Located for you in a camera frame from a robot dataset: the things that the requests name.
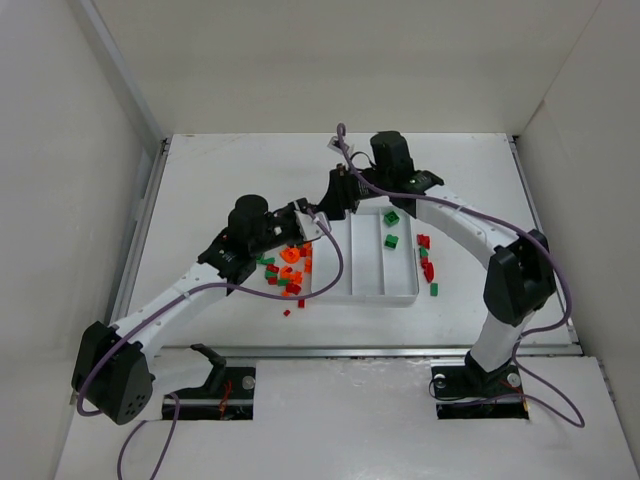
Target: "bolt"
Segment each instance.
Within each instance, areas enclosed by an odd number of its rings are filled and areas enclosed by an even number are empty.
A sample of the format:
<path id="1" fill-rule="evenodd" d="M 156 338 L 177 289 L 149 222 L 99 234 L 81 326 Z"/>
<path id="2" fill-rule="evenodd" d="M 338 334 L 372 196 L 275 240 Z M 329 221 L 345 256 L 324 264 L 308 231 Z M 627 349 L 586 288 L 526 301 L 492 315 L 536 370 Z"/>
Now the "bolt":
<path id="1" fill-rule="evenodd" d="M 242 388 L 245 390 L 253 390 L 256 386 L 256 379 L 251 375 L 247 375 L 242 379 Z"/>
<path id="2" fill-rule="evenodd" d="M 517 373 L 510 373 L 509 375 L 507 375 L 507 382 L 509 382 L 509 385 L 516 388 L 522 385 L 520 375 L 518 375 Z"/>
<path id="3" fill-rule="evenodd" d="M 447 377 L 445 377 L 443 373 L 436 373 L 433 376 L 433 385 L 436 388 L 444 388 L 447 386 L 446 380 L 447 380 Z"/>

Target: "white floor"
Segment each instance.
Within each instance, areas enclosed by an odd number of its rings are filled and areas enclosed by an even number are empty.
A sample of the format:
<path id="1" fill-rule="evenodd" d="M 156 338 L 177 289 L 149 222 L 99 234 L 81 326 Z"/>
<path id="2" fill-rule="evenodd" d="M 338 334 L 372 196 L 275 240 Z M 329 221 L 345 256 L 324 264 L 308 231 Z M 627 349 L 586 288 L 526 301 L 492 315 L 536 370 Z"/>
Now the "white floor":
<path id="1" fill-rule="evenodd" d="M 524 363 L 575 401 L 585 429 L 533 403 L 530 421 L 437 420 L 426 360 L 261 361 L 255 419 L 180 422 L 157 478 L 637 479 L 595 359 Z M 528 393 L 570 412 L 543 385 L 523 382 Z M 149 478 L 169 423 L 151 422 L 138 432 L 125 478 Z M 133 426 L 76 416 L 56 478 L 115 478 L 118 451 Z"/>
<path id="2" fill-rule="evenodd" d="M 370 134 L 348 140 L 369 151 Z M 328 174 L 341 157 L 326 148 L 330 134 L 176 135 L 169 152 L 148 232 L 131 308 L 172 284 L 226 226 L 235 200 L 263 195 L 271 208 L 307 197 L 319 202 Z M 533 218 L 507 138 L 503 134 L 407 134 L 416 168 L 444 178 L 477 208 L 532 228 Z M 376 200 L 372 204 L 386 204 Z M 321 305 L 294 309 L 284 317 L 277 301 L 236 293 L 203 312 L 173 345 L 203 342 L 217 346 L 469 346 L 480 332 L 486 308 L 485 272 L 461 247 L 432 227 L 414 223 L 414 232 L 432 236 L 431 259 L 440 286 L 421 292 L 408 308 Z M 264 288 L 260 274 L 247 286 Z M 549 300 L 531 326 L 557 321 L 557 298 Z M 527 341 L 571 342 L 566 329 Z"/>

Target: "green block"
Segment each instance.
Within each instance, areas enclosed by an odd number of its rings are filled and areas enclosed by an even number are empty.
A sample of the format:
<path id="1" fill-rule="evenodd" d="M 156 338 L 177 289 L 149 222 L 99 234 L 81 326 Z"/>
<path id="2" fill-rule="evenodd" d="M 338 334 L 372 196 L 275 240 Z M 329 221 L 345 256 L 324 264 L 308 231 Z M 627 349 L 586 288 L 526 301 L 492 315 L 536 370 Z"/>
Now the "green block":
<path id="1" fill-rule="evenodd" d="M 398 237 L 396 237 L 395 235 L 387 235 L 387 238 L 384 239 L 385 247 L 395 250 L 397 245 L 398 245 Z"/>
<path id="2" fill-rule="evenodd" d="M 393 227 L 399 221 L 400 221 L 400 217 L 393 210 L 391 210 L 389 213 L 387 213 L 384 216 L 384 223 L 386 223 L 388 227 Z"/>

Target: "purple cable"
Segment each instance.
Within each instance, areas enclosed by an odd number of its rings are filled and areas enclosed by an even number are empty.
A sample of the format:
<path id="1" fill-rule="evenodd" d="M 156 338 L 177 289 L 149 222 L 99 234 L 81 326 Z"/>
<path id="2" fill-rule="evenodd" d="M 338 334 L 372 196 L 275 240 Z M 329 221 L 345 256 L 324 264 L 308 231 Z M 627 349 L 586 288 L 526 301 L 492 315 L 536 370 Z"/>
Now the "purple cable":
<path id="1" fill-rule="evenodd" d="M 316 219 L 316 215 L 311 210 L 307 210 L 307 213 L 314 220 Z M 196 294 L 196 293 L 201 292 L 203 290 L 208 290 L 210 288 L 228 288 L 230 290 L 239 290 L 241 292 L 249 293 L 251 295 L 256 295 L 258 297 L 270 298 L 270 299 L 273 299 L 273 300 L 282 300 L 282 301 L 306 300 L 306 299 L 309 299 L 309 298 L 314 298 L 314 297 L 317 297 L 319 295 L 322 295 L 324 292 L 326 292 L 326 291 L 330 290 L 331 288 L 333 288 L 340 281 L 340 278 L 342 278 L 342 273 L 344 272 L 344 258 L 342 257 L 342 251 L 340 250 L 340 245 L 338 245 L 338 242 L 336 241 L 336 239 L 333 237 L 333 235 L 331 235 L 331 231 L 329 230 L 329 228 L 326 227 L 320 221 L 318 221 L 316 224 L 318 225 L 318 227 L 320 227 L 320 229 L 325 234 L 325 236 L 333 244 L 333 247 L 335 248 L 336 254 L 338 256 L 338 274 L 336 275 L 336 278 L 334 278 L 331 281 L 331 283 L 329 283 L 327 286 L 321 288 L 317 292 L 311 292 L 311 293 L 309 293 L 307 295 L 300 295 L 300 296 L 297 296 L 297 297 L 282 297 L 280 295 L 272 295 L 270 293 L 260 292 L 258 290 L 253 290 L 253 289 L 250 289 L 250 288 L 242 287 L 240 285 L 234 285 L 234 284 L 225 283 L 225 282 L 217 282 L 217 283 L 207 283 L 207 284 L 204 284 L 204 285 L 198 285 L 197 287 L 194 287 L 191 290 L 189 290 L 187 292 L 188 295 L 193 295 L 193 294 Z M 100 415 L 100 411 L 99 410 L 94 410 L 94 411 L 85 410 L 82 404 L 84 403 L 84 400 L 85 400 L 85 398 L 87 396 L 87 391 L 89 390 L 89 386 L 95 380 L 96 376 L 98 375 L 98 372 L 100 372 L 100 370 L 107 364 L 107 362 L 111 359 L 111 357 L 113 357 L 113 355 L 115 355 L 115 353 L 118 350 L 120 350 L 120 348 L 122 348 L 122 346 L 125 343 L 127 343 L 131 338 L 133 338 L 140 331 L 145 329 L 148 325 L 153 323 L 158 317 L 164 315 L 169 310 L 171 310 L 173 307 L 175 307 L 176 305 L 178 305 L 179 303 L 184 301 L 186 298 L 187 297 L 185 297 L 184 295 L 176 297 L 173 300 L 171 300 L 169 303 L 167 303 L 164 307 L 162 307 L 160 310 L 158 310 L 157 312 L 151 314 L 147 319 L 142 321 L 138 326 L 133 328 L 129 333 L 127 333 L 124 337 L 122 337 L 120 340 L 118 340 L 107 351 L 107 353 L 98 361 L 98 363 L 96 363 L 96 365 L 93 367 L 91 372 L 89 372 L 89 375 L 87 375 L 87 378 L 83 382 L 82 387 L 80 387 L 80 390 L 78 391 L 78 398 L 76 400 L 76 410 L 77 410 L 77 412 L 78 412 L 78 414 L 80 416 L 82 416 L 82 417 L 94 417 L 96 415 Z M 156 466 L 153 469 L 153 473 L 152 473 L 152 476 L 151 476 L 150 480 L 153 480 L 156 477 L 156 475 L 158 474 L 158 471 L 160 470 L 160 466 L 162 465 L 162 461 L 164 460 L 165 454 L 167 453 L 167 449 L 169 448 L 169 443 L 171 442 L 171 438 L 173 437 L 173 433 L 175 431 L 176 424 L 178 423 L 178 415 L 180 413 L 180 401 L 178 399 L 178 396 L 175 393 L 171 393 L 170 396 L 176 402 L 176 409 L 175 409 L 175 412 L 173 414 L 173 421 L 171 423 L 171 429 L 169 430 L 169 435 L 167 436 L 167 440 L 166 440 L 166 442 L 164 444 L 164 447 L 162 449 L 162 453 L 160 454 L 160 458 L 158 459 L 158 463 L 156 463 Z M 136 427 L 131 431 L 131 433 L 129 434 L 129 436 L 125 440 L 124 444 L 122 445 L 122 448 L 120 449 L 120 454 L 118 455 L 118 464 L 117 464 L 118 480 L 123 480 L 123 477 L 122 477 L 122 459 L 124 457 L 124 452 L 127 449 L 127 445 L 129 444 L 129 442 L 131 441 L 133 436 L 136 434 L 136 432 L 138 430 L 140 430 L 140 428 L 142 428 L 142 426 L 145 423 L 146 423 L 146 420 L 144 420 L 144 421 L 140 422 L 138 425 L 136 425 Z"/>
<path id="2" fill-rule="evenodd" d="M 558 281 L 560 282 L 560 288 L 561 288 L 561 290 L 562 290 L 562 292 L 564 294 L 565 303 L 566 303 L 564 315 L 562 316 L 562 318 L 558 322 L 556 322 L 554 324 L 547 325 L 547 326 L 544 326 L 544 327 L 532 328 L 530 330 L 522 332 L 520 334 L 520 339 L 518 340 L 518 342 L 513 347 L 512 360 L 513 360 L 513 363 L 520 370 L 522 370 L 523 372 L 529 374 L 531 377 L 535 378 L 536 380 L 538 380 L 542 384 L 544 384 L 547 387 L 549 387 L 551 390 L 553 390 L 555 393 L 557 393 L 565 402 L 567 402 L 569 407 L 571 407 L 571 409 L 576 413 L 576 415 L 578 417 L 578 422 L 568 418 L 566 415 L 564 415 L 563 413 L 559 412 L 558 410 L 553 408 L 548 403 L 546 403 L 546 402 L 544 402 L 544 401 L 542 401 L 542 400 L 540 400 L 540 399 L 538 399 L 536 397 L 532 397 L 531 395 L 526 395 L 526 394 L 514 393 L 514 394 L 508 394 L 508 395 L 501 395 L 501 396 L 498 396 L 498 397 L 482 399 L 482 400 L 476 400 L 476 401 L 473 401 L 473 402 L 458 403 L 457 405 L 460 405 L 460 406 L 482 405 L 482 404 L 485 404 L 485 403 L 493 402 L 495 400 L 499 400 L 501 398 L 512 398 L 512 397 L 529 398 L 530 400 L 533 400 L 533 401 L 543 405 L 544 407 L 548 408 L 551 412 L 555 413 L 556 415 L 558 415 L 563 420 L 566 420 L 571 425 L 573 425 L 575 427 L 578 427 L 578 428 L 584 428 L 584 426 L 585 426 L 584 417 L 580 413 L 580 410 L 578 410 L 578 407 L 576 407 L 576 405 L 571 401 L 571 399 L 569 399 L 569 397 L 567 397 L 567 395 L 565 395 L 558 387 L 556 387 L 555 385 L 552 385 L 550 382 L 548 382 L 547 380 L 543 379 L 539 375 L 533 373 L 531 370 L 523 367 L 518 362 L 518 360 L 516 359 L 516 352 L 518 350 L 518 347 L 520 346 L 520 343 L 522 342 L 522 340 L 525 337 L 528 337 L 529 335 L 533 335 L 533 334 L 536 334 L 536 333 L 549 332 L 551 330 L 555 330 L 556 328 L 560 328 L 563 325 L 566 325 L 567 322 L 569 321 L 569 318 L 571 317 L 571 312 L 573 311 L 573 298 L 571 296 L 571 289 L 569 288 L 569 283 L 567 282 L 566 276 L 565 276 L 562 268 L 560 267 L 560 265 L 558 265 L 556 260 L 551 256 L 551 254 L 547 251 L 547 249 L 544 248 L 544 246 L 540 242 L 538 242 L 534 237 L 532 237 L 529 233 L 525 232 L 523 229 L 521 229 L 517 225 L 509 223 L 509 222 L 507 222 L 505 220 L 502 220 L 500 218 L 493 217 L 491 215 L 487 215 L 487 214 L 482 213 L 482 212 L 477 212 L 475 210 L 472 210 L 470 208 L 464 207 L 462 205 L 459 205 L 457 203 L 451 202 L 449 200 L 444 200 L 444 199 L 436 198 L 436 197 L 430 197 L 428 195 L 415 195 L 415 194 L 410 194 L 410 193 L 389 192 L 387 190 L 383 190 L 381 188 L 376 187 L 375 185 L 370 183 L 366 178 L 364 178 L 364 176 L 354 166 L 353 160 L 351 159 L 351 156 L 349 155 L 348 147 L 347 147 L 347 145 L 346 145 L 346 143 L 344 141 L 344 136 L 347 134 L 347 127 L 345 126 L 344 123 L 339 123 L 338 124 L 338 127 L 336 129 L 336 133 L 338 135 L 338 143 L 340 145 L 340 150 L 342 151 L 342 155 L 344 156 L 347 164 L 349 165 L 349 170 L 358 179 L 358 181 L 360 181 L 360 183 L 362 183 L 364 186 L 366 186 L 372 192 L 375 192 L 375 193 L 377 193 L 379 195 L 382 195 L 382 196 L 385 196 L 385 197 L 390 197 L 390 198 L 404 198 L 404 199 L 408 199 L 408 200 L 423 200 L 423 201 L 433 202 L 433 203 L 436 203 L 436 204 L 439 204 L 439 205 L 444 205 L 446 207 L 450 207 L 450 208 L 454 208 L 454 209 L 460 210 L 460 211 L 462 211 L 462 212 L 464 212 L 464 213 L 466 213 L 468 215 L 471 215 L 472 217 L 480 218 L 482 220 L 486 220 L 488 222 L 492 222 L 492 223 L 495 223 L 495 224 L 500 225 L 502 227 L 505 227 L 505 228 L 507 228 L 509 230 L 512 230 L 513 232 L 515 232 L 519 236 L 527 239 L 529 242 L 531 242 L 533 244 L 533 246 L 549 262 L 549 264 L 551 265 L 551 267 L 553 268 L 553 270 L 555 271 L 555 273 L 556 273 L 556 275 L 558 277 Z"/>
<path id="3" fill-rule="evenodd" d="M 162 447 L 162 452 L 160 452 L 158 463 L 156 463 L 156 466 L 153 469 L 153 472 L 151 473 L 151 477 L 149 477 L 149 480 L 153 480 L 154 478 L 156 478 L 156 475 L 158 475 L 158 472 L 160 471 L 160 467 L 162 466 L 162 462 L 164 461 L 164 456 L 167 454 L 169 444 L 171 443 L 171 439 L 173 438 L 173 434 L 176 430 L 176 425 L 178 424 L 178 418 L 180 417 L 180 399 L 175 393 L 170 393 L 169 396 L 173 398 L 173 401 L 176 403 L 175 410 L 173 411 L 173 419 L 171 420 L 171 428 L 169 429 L 169 435 L 167 435 L 167 440 L 164 442 L 164 447 Z M 138 430 L 142 428 L 142 426 L 145 423 L 147 423 L 147 421 L 143 420 L 138 425 L 136 425 L 136 428 L 131 430 L 131 433 L 122 444 L 122 448 L 120 449 L 120 453 L 118 454 L 118 466 L 117 466 L 118 480 L 124 479 L 124 477 L 122 476 L 122 460 L 124 458 L 124 452 L 127 449 L 127 446 L 129 445 L 129 442 L 131 441 L 133 436 L 136 434 Z"/>

